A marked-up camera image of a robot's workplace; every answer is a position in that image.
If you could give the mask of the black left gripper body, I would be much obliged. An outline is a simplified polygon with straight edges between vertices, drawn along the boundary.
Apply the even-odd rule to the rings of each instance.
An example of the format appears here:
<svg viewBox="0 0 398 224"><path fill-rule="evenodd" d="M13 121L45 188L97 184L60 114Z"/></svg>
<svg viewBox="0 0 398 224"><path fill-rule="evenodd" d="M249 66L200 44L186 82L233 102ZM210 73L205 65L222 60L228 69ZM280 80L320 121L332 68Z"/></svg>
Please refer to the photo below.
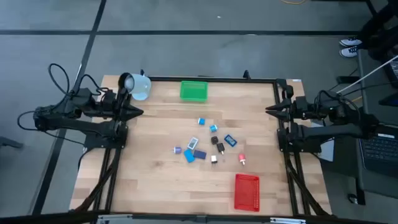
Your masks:
<svg viewBox="0 0 398 224"><path fill-rule="evenodd" d="M126 121L123 114L124 100L126 97L126 89L120 88L117 93L108 90L102 96L102 117L104 119L111 118L120 121Z"/></svg>

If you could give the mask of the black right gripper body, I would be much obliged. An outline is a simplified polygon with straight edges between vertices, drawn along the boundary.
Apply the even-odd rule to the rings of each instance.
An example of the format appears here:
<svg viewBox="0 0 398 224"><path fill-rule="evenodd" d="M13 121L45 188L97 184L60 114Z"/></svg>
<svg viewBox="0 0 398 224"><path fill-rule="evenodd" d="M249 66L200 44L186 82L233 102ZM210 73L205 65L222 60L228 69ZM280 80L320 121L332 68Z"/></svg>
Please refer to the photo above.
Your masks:
<svg viewBox="0 0 398 224"><path fill-rule="evenodd" d="M289 119L310 119L313 113L305 96L297 96L289 106Z"/></svg>

